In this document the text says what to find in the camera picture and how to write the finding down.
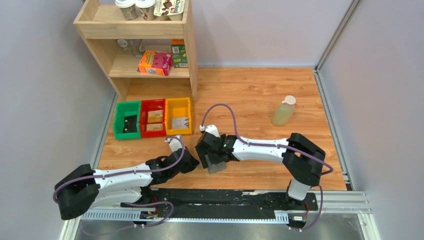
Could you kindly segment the white lid paper cup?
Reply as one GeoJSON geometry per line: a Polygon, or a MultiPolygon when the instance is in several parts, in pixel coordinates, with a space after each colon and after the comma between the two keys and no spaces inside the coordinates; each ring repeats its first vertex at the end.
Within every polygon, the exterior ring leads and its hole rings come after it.
{"type": "Polygon", "coordinates": [[[132,21],[138,18],[135,0],[115,0],[114,3],[120,9],[126,21],[132,21]]]}

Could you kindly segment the clear glass jar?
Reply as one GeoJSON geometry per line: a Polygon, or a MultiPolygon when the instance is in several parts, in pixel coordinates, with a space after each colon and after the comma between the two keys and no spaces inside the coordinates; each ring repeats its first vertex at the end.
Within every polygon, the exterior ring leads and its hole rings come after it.
{"type": "Polygon", "coordinates": [[[131,53],[136,57],[136,58],[142,58],[145,51],[146,51],[146,47],[144,45],[144,42],[142,39],[129,39],[129,46],[130,46],[130,50],[131,53]]]}

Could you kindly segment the gold card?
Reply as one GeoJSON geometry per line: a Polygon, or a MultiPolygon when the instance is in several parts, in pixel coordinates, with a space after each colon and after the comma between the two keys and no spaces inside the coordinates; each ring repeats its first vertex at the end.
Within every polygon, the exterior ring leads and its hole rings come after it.
{"type": "Polygon", "coordinates": [[[162,123],[149,123],[146,125],[146,132],[157,132],[157,131],[163,131],[164,127],[162,123]]]}
{"type": "Polygon", "coordinates": [[[164,119],[164,111],[162,109],[152,110],[147,112],[147,122],[150,123],[160,123],[164,119]]]}

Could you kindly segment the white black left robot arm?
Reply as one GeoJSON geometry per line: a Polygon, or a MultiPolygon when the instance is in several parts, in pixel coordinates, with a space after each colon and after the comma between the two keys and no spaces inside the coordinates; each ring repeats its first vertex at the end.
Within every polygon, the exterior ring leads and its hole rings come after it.
{"type": "Polygon", "coordinates": [[[187,148],[179,148],[168,156],[127,168],[100,170],[82,164],[54,186],[53,198],[62,220],[74,219],[98,207],[138,204],[145,208],[153,201],[150,186],[192,172],[199,163],[187,148]]]}

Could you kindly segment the yellow plastic bin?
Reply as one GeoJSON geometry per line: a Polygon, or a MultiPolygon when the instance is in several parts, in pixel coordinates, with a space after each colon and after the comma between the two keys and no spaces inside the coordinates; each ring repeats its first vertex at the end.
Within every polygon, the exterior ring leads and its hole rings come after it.
{"type": "Polygon", "coordinates": [[[193,133],[192,101],[190,97],[165,99],[165,131],[168,136],[191,135],[193,133]],[[189,117],[188,129],[172,129],[172,118],[189,117]]]}

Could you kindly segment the black card in green bin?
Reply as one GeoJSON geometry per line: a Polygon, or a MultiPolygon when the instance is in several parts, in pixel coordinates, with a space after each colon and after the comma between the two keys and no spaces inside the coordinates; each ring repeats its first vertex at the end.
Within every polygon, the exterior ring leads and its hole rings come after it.
{"type": "Polygon", "coordinates": [[[124,134],[128,134],[128,133],[136,133],[137,130],[137,126],[138,126],[138,116],[135,115],[129,115],[129,116],[125,116],[123,118],[123,128],[122,128],[122,132],[124,134]]]}

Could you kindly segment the aluminium frame rail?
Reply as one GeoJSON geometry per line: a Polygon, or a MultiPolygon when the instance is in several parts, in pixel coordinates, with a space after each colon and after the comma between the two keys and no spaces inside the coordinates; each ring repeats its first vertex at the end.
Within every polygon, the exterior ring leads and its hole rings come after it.
{"type": "Polygon", "coordinates": [[[292,210],[283,190],[166,189],[153,191],[159,213],[102,207],[67,221],[62,240],[379,240],[361,191],[309,192],[292,210]]]}

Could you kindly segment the wooden shelf unit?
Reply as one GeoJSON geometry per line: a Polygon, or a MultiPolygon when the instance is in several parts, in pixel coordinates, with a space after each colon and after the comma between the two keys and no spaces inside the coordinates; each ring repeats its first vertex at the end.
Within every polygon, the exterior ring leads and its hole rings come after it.
{"type": "Polygon", "coordinates": [[[192,1],[185,1],[179,20],[171,20],[169,16],[126,20],[114,4],[87,0],[73,24],[121,100],[127,99],[133,80],[153,78],[188,79],[190,95],[194,101],[198,99],[199,68],[192,1]],[[174,53],[173,40],[184,44],[186,67],[172,68],[168,75],[159,74],[158,70],[142,72],[139,69],[140,59],[147,51],[174,53]]]}

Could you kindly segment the silver card in yellow bin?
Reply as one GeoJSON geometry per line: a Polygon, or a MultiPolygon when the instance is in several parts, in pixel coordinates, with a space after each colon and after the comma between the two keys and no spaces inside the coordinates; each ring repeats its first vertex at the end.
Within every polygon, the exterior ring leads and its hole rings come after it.
{"type": "Polygon", "coordinates": [[[171,129],[179,130],[179,129],[188,129],[190,127],[190,118],[185,117],[173,117],[171,119],[171,129]]]}

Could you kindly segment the chocolate pudding pack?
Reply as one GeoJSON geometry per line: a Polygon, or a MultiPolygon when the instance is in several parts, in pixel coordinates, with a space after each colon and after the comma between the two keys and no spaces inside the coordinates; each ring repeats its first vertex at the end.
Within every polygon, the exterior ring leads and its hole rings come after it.
{"type": "Polygon", "coordinates": [[[154,5],[154,15],[160,21],[181,21],[183,19],[185,0],[157,0],[154,5]]]}

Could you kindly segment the red plastic bin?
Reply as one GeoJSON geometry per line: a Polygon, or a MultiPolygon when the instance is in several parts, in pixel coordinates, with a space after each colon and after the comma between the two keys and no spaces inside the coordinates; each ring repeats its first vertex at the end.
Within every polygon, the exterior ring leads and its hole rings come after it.
{"type": "Polygon", "coordinates": [[[164,98],[141,101],[139,128],[142,138],[164,137],[166,135],[165,105],[164,98]]]}

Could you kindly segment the orange pink snack box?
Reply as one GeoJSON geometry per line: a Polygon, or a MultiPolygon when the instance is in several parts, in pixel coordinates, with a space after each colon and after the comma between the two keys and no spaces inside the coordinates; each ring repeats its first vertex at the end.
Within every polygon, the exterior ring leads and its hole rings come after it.
{"type": "Polygon", "coordinates": [[[170,52],[146,50],[138,64],[142,74],[168,76],[173,66],[170,52]]]}

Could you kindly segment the lower gold card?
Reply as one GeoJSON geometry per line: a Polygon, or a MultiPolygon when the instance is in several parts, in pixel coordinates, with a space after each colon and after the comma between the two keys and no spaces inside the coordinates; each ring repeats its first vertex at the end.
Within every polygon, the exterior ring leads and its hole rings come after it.
{"type": "Polygon", "coordinates": [[[149,123],[146,125],[146,132],[157,132],[157,131],[163,131],[164,127],[162,123],[149,123]]]}

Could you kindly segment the green carton box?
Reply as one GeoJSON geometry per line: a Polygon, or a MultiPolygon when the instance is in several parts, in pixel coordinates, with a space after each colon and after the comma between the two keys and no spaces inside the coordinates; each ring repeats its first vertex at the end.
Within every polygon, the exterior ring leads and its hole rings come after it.
{"type": "Polygon", "coordinates": [[[188,68],[187,52],[183,39],[171,40],[172,64],[176,69],[188,68]]]}

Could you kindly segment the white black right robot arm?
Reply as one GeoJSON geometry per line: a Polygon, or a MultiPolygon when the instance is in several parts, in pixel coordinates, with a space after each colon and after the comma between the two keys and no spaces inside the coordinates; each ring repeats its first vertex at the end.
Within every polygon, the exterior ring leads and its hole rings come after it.
{"type": "Polygon", "coordinates": [[[230,161],[262,160],[283,164],[292,175],[285,202],[299,209],[312,187],[320,184],[326,153],[300,133],[277,140],[249,139],[237,135],[203,132],[195,150],[202,167],[217,172],[230,161]]]}

